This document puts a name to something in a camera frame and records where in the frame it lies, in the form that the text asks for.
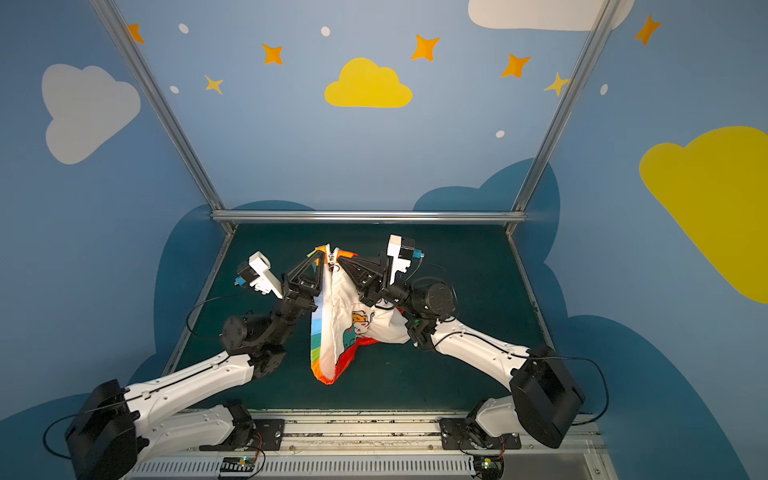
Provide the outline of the rainbow and white kids jacket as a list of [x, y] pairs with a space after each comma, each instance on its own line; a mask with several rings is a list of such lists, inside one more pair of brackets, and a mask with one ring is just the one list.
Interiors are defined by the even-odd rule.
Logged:
[[317, 309], [311, 315], [310, 364], [314, 377], [331, 385], [342, 375], [362, 346], [403, 344], [409, 340], [406, 319], [391, 303], [365, 305], [352, 278], [341, 268], [351, 252], [319, 246], [324, 258], [313, 266], [322, 272]]

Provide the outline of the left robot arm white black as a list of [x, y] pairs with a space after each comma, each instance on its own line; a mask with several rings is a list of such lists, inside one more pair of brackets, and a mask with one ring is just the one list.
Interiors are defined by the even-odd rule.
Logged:
[[223, 351], [190, 367], [127, 387], [115, 380], [97, 386], [80, 411], [66, 418], [64, 456], [76, 478], [121, 479], [138, 463], [189, 448], [258, 449], [255, 422], [242, 403], [187, 409], [279, 367], [297, 322], [317, 308], [326, 255], [326, 248], [317, 248], [276, 278], [255, 253], [239, 277], [275, 293], [269, 315], [229, 318], [220, 335]]

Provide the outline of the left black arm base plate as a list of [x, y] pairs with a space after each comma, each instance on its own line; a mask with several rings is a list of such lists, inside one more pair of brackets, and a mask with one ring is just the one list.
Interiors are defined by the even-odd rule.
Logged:
[[277, 451], [281, 447], [285, 421], [282, 419], [253, 419], [237, 424], [222, 441], [204, 444], [200, 451], [257, 450]]

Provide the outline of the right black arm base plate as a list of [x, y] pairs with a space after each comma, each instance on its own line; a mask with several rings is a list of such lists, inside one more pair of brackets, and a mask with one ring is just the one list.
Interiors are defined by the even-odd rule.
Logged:
[[519, 450], [517, 433], [493, 437], [466, 418], [440, 418], [440, 440], [444, 450]]

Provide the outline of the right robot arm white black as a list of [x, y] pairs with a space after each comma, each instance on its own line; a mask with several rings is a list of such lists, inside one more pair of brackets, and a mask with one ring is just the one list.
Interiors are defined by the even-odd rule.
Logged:
[[397, 276], [392, 263], [390, 258], [339, 261], [365, 304], [384, 302], [404, 312], [417, 348], [456, 358], [508, 390], [504, 397], [480, 401], [465, 418], [442, 423], [445, 437], [458, 450], [497, 449], [526, 433], [545, 447], [559, 448], [586, 401], [566, 366], [569, 357], [546, 344], [513, 345], [468, 327], [455, 315], [449, 284], [431, 277], [409, 282]]

